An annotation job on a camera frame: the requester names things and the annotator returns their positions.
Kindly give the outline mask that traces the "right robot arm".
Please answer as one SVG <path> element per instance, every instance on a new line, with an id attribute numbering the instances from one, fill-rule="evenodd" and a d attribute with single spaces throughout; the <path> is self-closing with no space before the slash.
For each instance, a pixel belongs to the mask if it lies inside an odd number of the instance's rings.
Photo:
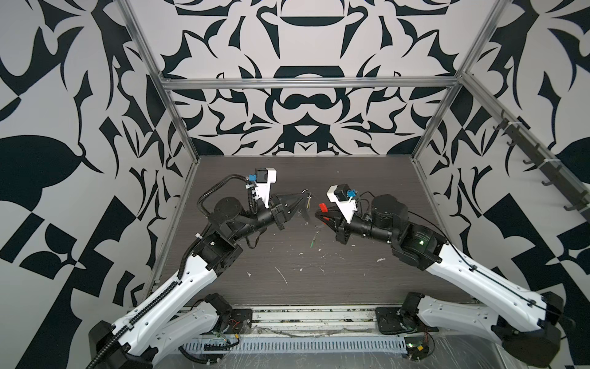
<path id="1" fill-rule="evenodd" d="M 448 281 L 479 302 L 468 306 L 410 292 L 395 315 L 379 316 L 382 334 L 445 328 L 485 338 L 528 366 L 550 366 L 561 347 L 562 298 L 532 292 L 474 261 L 445 235 L 411 222 L 410 210 L 393 195 L 376 196 L 366 214 L 351 190 L 327 196 L 332 205 L 321 204 L 315 216 L 339 243 L 358 235 L 388 244 L 402 263 Z"/>

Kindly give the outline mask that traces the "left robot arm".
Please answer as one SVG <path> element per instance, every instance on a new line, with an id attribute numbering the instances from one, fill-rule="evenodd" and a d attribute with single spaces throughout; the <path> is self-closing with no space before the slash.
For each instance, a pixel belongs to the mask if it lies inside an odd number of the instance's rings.
<path id="1" fill-rule="evenodd" d="M 225 197 L 209 212 L 204 203 L 213 193 L 210 189 L 198 198 L 208 224 L 184 252 L 176 274 L 115 323 L 100 321 L 93 327 L 88 367 L 153 368 L 194 336 L 224 331 L 232 307 L 219 294 L 206 296 L 193 311 L 178 312 L 237 260 L 240 240 L 262 235 L 272 225 L 284 229 L 297 214 L 309 217 L 307 192 L 272 195 L 268 201 L 250 196 L 250 211 L 237 198 Z"/>

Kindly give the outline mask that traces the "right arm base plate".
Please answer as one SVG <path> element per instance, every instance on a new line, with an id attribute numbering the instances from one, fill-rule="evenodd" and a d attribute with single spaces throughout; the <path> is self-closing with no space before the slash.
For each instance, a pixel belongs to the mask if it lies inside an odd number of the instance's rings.
<path id="1" fill-rule="evenodd" d="M 400 308 L 377 307 L 375 309 L 377 329 L 381 335 L 402 335 L 415 332 L 412 321 L 405 321 Z"/>

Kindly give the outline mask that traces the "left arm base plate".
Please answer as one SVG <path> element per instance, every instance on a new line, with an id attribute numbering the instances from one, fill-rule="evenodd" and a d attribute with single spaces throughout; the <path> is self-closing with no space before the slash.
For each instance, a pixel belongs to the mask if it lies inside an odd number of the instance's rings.
<path id="1" fill-rule="evenodd" d="M 224 334 L 243 334 L 251 330 L 253 310 L 249 308 L 232 309 L 220 316 L 219 332 Z"/>

